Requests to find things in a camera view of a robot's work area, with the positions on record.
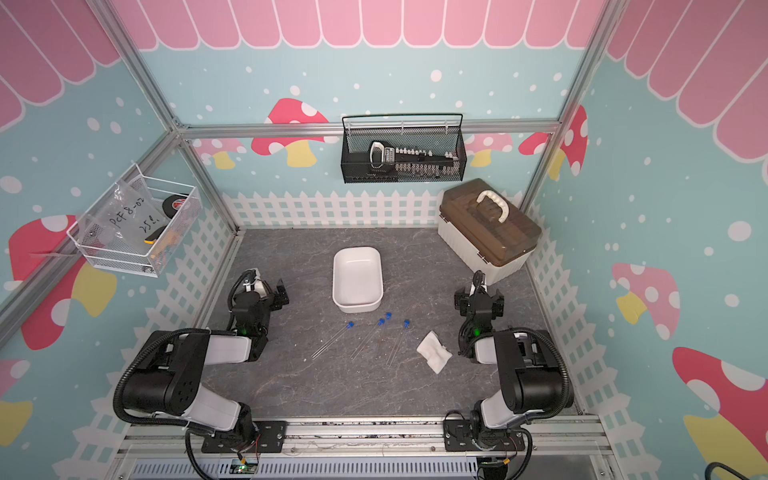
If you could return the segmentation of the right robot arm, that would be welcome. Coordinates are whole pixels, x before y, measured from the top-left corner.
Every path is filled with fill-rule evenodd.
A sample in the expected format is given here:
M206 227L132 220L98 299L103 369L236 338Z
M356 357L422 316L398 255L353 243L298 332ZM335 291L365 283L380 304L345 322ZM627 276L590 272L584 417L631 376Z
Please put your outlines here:
M468 289L454 295L454 307L464 318L459 355L496 366L500 386L478 401L468 418L460 413L444 417L444 446L450 452L520 451L521 427L573 405L571 377L550 334L527 327L496 329L493 321L503 315L504 305L504 296L489 292L480 270Z

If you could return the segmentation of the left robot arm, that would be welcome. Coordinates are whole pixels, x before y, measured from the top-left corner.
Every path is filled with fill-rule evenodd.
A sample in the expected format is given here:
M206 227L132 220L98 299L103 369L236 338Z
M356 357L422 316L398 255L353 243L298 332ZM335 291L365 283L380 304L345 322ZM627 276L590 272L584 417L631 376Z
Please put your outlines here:
M230 289L223 330L153 332L118 380L113 410L131 424L180 426L224 449L243 452L260 432L251 409L202 384L207 366L254 363L268 344L271 314L290 303L284 283L270 285L256 268Z

